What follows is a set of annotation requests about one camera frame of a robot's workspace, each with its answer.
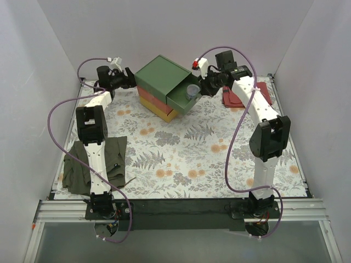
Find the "pink drawer box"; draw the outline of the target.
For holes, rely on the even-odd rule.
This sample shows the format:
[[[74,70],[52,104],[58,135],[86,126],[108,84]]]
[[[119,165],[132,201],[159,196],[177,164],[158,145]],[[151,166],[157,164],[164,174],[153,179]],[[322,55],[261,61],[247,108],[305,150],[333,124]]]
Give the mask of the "pink drawer box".
[[[158,98],[154,97],[152,94],[150,94],[149,92],[147,92],[145,89],[141,88],[140,86],[137,86],[137,90],[138,90],[139,95],[143,99],[150,102],[152,105],[156,106],[159,110],[166,113],[167,115],[173,111],[173,109],[170,106],[166,105],[164,102],[162,102]]]

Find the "yellow bottom drawer box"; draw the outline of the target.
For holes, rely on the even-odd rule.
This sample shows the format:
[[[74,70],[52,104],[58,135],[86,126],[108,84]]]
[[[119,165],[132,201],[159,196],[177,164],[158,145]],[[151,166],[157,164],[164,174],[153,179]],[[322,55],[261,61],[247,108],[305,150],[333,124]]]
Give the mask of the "yellow bottom drawer box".
[[[178,112],[175,110],[172,110],[170,113],[166,114],[165,112],[161,111],[159,108],[157,108],[155,105],[153,105],[151,102],[147,101],[141,96],[140,103],[167,123],[169,123],[178,115]]]

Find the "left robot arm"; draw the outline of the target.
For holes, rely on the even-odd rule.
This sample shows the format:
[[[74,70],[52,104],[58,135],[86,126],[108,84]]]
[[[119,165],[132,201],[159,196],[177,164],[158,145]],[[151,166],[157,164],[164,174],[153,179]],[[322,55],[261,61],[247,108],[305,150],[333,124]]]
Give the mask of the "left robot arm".
[[[113,101],[115,90],[136,86],[134,74],[129,68],[100,66],[97,68],[99,84],[105,91],[94,88],[94,96],[83,107],[76,109],[78,138],[83,143],[90,171],[90,210],[111,219],[116,215],[111,185],[107,178],[105,164],[105,143],[108,137],[104,111]]]

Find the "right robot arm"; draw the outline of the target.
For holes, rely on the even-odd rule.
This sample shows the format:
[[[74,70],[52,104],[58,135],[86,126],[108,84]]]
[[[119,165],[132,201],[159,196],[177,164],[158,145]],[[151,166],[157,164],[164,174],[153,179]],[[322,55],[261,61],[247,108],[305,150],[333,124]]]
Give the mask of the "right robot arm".
[[[260,218],[273,207],[274,196],[278,194],[273,186],[275,168],[287,147],[291,121],[288,116],[279,115],[267,102],[257,86],[257,73],[253,65],[238,66],[233,56],[234,48],[224,49],[224,52],[216,55],[215,71],[210,69],[204,55],[194,60],[193,69],[200,71],[203,87],[231,89],[244,105],[244,114],[252,118],[256,128],[249,140],[249,147],[254,155],[254,183],[246,191],[248,198],[243,209]]]

